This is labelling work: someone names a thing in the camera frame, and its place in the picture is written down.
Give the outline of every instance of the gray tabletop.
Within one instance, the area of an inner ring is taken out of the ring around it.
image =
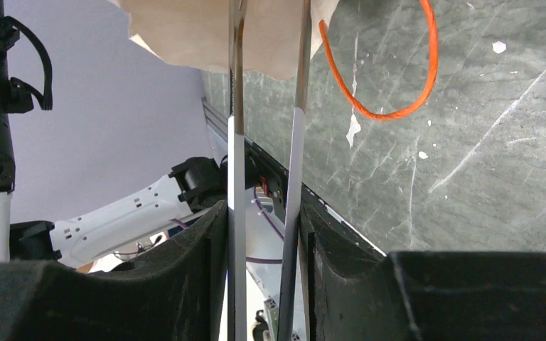
[[[440,61],[427,105],[385,123],[355,112],[352,147],[351,105],[317,52],[304,182],[385,251],[546,251],[546,1],[432,6]],[[329,37],[372,111],[419,96],[428,34],[417,0],[341,0]],[[203,77],[208,101],[226,112],[226,76]],[[252,72],[245,84],[247,135],[287,166],[295,81]]]

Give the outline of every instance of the wall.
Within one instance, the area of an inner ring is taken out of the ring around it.
[[[11,221],[80,215],[210,155],[200,73],[166,65],[127,39],[125,12],[105,0],[5,0],[53,61],[54,108],[11,115],[16,191]],[[10,77],[38,89],[38,55],[22,38]]]

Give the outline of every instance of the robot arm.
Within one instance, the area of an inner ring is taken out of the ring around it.
[[[86,215],[55,222],[50,231],[58,261],[73,268],[85,265],[120,247],[175,227],[172,219],[190,221],[193,214],[178,196],[181,189],[175,178],[163,176],[150,186]]]

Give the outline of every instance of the orange rope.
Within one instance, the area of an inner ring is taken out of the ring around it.
[[[348,88],[344,84],[342,76],[340,75],[340,72],[336,67],[336,63],[333,61],[333,56],[331,54],[331,49],[327,36],[327,25],[325,21],[319,21],[319,32],[321,32],[321,37],[323,38],[323,48],[326,51],[326,57],[330,65],[331,72],[333,73],[333,77],[336,79],[336,82],[338,83],[338,86],[340,87],[340,90],[342,90],[344,96],[346,96],[346,99],[365,117],[368,117],[370,119],[376,119],[378,121],[402,119],[403,117],[409,116],[410,114],[418,110],[422,105],[424,105],[424,103],[426,103],[426,101],[428,100],[428,96],[430,96],[432,89],[434,88],[434,83],[437,80],[437,72],[439,69],[439,34],[437,31],[437,20],[434,17],[434,11],[432,10],[432,6],[430,6],[429,0],[419,0],[419,2],[422,4],[422,8],[426,13],[426,19],[428,20],[428,31],[430,35],[430,66],[428,71],[428,80],[426,81],[426,87],[424,87],[424,91],[422,91],[422,94],[415,102],[413,102],[413,104],[409,105],[407,108],[386,115],[370,112],[350,93],[350,91],[348,91]]]

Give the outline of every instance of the orange cable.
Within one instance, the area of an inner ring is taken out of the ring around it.
[[[365,117],[368,117],[370,119],[376,119],[378,121],[390,121],[393,119],[402,119],[403,117],[407,117],[416,110],[418,110],[422,105],[424,105],[424,103],[426,103],[426,101],[428,100],[428,96],[430,96],[430,93],[434,88],[434,83],[437,80],[437,73],[439,69],[439,34],[437,31],[437,20],[434,17],[434,11],[432,10],[432,6],[430,6],[430,1],[419,0],[419,2],[422,4],[422,8],[424,9],[424,12],[426,14],[426,19],[428,20],[430,49],[430,66],[428,70],[428,80],[426,81],[426,86],[424,87],[422,94],[415,102],[413,102],[413,104],[409,105],[404,109],[386,115],[370,112],[350,93],[350,91],[344,84],[344,81],[342,80],[342,76],[340,75],[340,72],[336,67],[336,63],[333,60],[327,36],[327,25],[325,21],[319,21],[319,32],[321,32],[321,38],[323,39],[323,48],[326,51],[326,57],[330,65],[331,72],[333,73],[333,77],[336,79],[336,82],[338,83],[338,86],[340,87],[340,90],[342,90],[342,93],[344,94],[346,99]]]

